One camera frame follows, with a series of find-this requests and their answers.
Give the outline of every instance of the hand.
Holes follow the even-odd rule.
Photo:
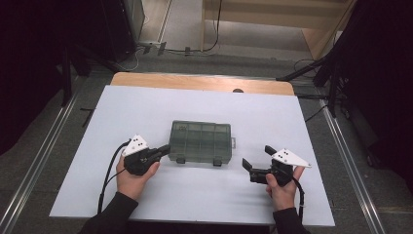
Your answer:
[[[299,180],[304,172],[304,167],[296,167],[293,176]],[[280,187],[276,178],[272,174],[266,174],[267,188],[265,189],[273,199],[273,206],[275,211],[280,211],[294,207],[294,198],[297,186],[294,181],[290,181],[284,187]]]
[[[140,197],[140,194],[143,192],[143,188],[150,177],[152,177],[158,170],[160,163],[155,162],[149,168],[148,172],[144,175],[131,175],[128,171],[125,170],[124,166],[125,157],[121,156],[119,163],[116,166],[116,181],[118,184],[118,192],[123,193],[124,195],[137,200]]]

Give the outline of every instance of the transparent plastic container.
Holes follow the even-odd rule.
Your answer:
[[[232,157],[231,126],[175,120],[169,145],[169,158],[176,163],[212,163],[220,167]]]

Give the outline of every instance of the finger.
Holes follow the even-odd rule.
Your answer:
[[[124,161],[125,161],[125,157],[121,155],[121,157],[119,157],[119,163],[118,165],[116,165],[116,172],[120,172],[121,170],[125,168]]]
[[[304,167],[300,167],[300,166],[296,167],[294,169],[294,174],[292,176],[294,176],[295,179],[299,180],[301,175],[304,173],[304,169],[305,169]]]
[[[271,190],[270,185],[267,185],[267,187],[265,188],[265,191],[268,193],[270,197],[273,197],[273,190]]]
[[[155,162],[154,164],[152,164],[151,167],[148,169],[148,172],[146,172],[145,175],[143,175],[143,177],[145,177],[146,179],[152,177],[159,169],[160,165],[161,164],[159,162]]]
[[[274,177],[274,175],[266,174],[265,178],[267,179],[267,183],[270,186],[270,188],[275,188],[275,187],[279,186],[279,184],[277,183],[277,180]]]

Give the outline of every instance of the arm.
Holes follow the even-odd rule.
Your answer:
[[[303,167],[296,167],[293,176],[299,180],[303,172]],[[294,181],[280,187],[272,174],[267,174],[266,179],[268,183],[266,191],[273,199],[273,217],[278,232],[280,234],[310,233],[304,228],[294,207],[295,192],[297,190]]]
[[[125,225],[138,203],[136,200],[143,192],[143,188],[150,177],[158,170],[160,163],[154,163],[143,176],[131,175],[124,171],[124,157],[121,156],[116,171],[118,192],[106,209],[96,216],[90,218],[80,234],[104,234],[123,233]]]

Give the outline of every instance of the white tabletop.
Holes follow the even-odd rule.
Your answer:
[[[118,146],[135,134],[143,136],[150,148],[167,144],[173,120],[230,124],[237,142],[232,159],[216,168],[162,158],[131,219],[274,224],[266,185],[249,182],[242,166],[246,158],[254,168],[269,169],[271,157],[264,152],[268,144],[277,150],[287,148],[313,166],[300,180],[305,191],[303,224],[334,225],[297,97],[122,86],[105,88],[50,216],[95,215]],[[115,192],[112,181],[103,208]]]

